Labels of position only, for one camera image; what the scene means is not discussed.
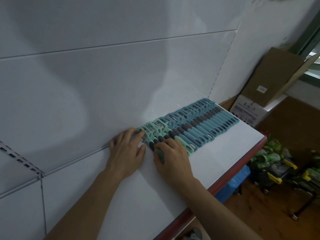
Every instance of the person's left arm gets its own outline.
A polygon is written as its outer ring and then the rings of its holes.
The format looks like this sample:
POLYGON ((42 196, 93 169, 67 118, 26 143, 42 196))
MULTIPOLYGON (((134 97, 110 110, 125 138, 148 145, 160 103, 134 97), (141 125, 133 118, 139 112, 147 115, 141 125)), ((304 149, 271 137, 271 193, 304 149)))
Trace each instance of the person's left arm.
POLYGON ((138 143, 144 135, 140 132, 130 142, 131 128, 110 141, 110 156, 93 184, 47 234, 44 240, 96 240, 103 220, 121 181, 132 175, 142 164, 146 145, 138 152, 138 143))

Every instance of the cardboard box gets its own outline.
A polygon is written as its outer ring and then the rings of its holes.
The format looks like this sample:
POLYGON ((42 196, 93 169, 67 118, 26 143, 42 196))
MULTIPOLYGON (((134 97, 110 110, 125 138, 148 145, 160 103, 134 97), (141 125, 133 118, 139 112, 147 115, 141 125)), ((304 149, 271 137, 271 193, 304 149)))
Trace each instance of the cardboard box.
POLYGON ((266 107, 262 107, 247 99, 245 96, 239 95, 231 107, 230 113, 248 125, 254 127, 266 117, 267 113, 274 109, 286 97, 287 96, 285 94, 282 94, 266 107))
POLYGON ((320 56, 304 58, 283 48, 270 48, 262 58, 241 94, 262 107, 283 94, 320 56))

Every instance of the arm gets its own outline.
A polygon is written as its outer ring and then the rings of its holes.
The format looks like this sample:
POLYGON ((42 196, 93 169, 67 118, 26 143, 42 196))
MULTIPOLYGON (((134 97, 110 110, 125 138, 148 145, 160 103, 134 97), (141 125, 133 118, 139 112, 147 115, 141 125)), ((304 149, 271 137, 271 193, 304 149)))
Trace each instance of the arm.
POLYGON ((167 139, 154 147, 164 153, 164 164, 154 153, 158 172, 186 202, 211 239, 262 239, 194 178, 187 152, 179 140, 167 139))
POLYGON ((47 234, 44 240, 96 240, 106 212, 121 181, 132 175, 142 164, 146 145, 138 152, 144 131, 130 142, 131 128, 110 141, 110 156, 103 170, 89 189, 47 234))

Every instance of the perforated metal strip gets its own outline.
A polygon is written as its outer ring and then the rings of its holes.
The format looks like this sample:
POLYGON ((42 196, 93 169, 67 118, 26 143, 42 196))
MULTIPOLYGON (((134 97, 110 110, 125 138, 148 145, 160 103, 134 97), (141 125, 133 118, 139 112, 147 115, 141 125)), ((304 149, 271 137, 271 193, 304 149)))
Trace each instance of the perforated metal strip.
POLYGON ((33 165, 31 162, 29 162, 27 159, 22 157, 19 153, 15 152, 13 149, 11 149, 9 146, 4 144, 2 141, 0 141, 0 150, 2 152, 5 152, 8 154, 12 159, 16 160, 18 163, 25 166, 27 169, 31 170, 32 172, 36 174, 43 174, 39 168, 37 168, 35 165, 33 165))

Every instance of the person's left hand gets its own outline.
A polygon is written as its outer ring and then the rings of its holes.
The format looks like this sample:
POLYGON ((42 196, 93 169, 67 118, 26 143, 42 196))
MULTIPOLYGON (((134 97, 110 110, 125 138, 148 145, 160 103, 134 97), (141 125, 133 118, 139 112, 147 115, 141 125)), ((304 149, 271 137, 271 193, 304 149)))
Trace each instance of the person's left hand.
POLYGON ((134 132, 136 132, 136 129, 130 128, 120 133, 116 140, 113 139, 109 143, 110 156, 105 171, 111 173, 113 177, 120 181, 132 175, 141 166, 146 153, 145 144, 137 152, 138 144, 145 131, 141 131, 130 142, 134 132))

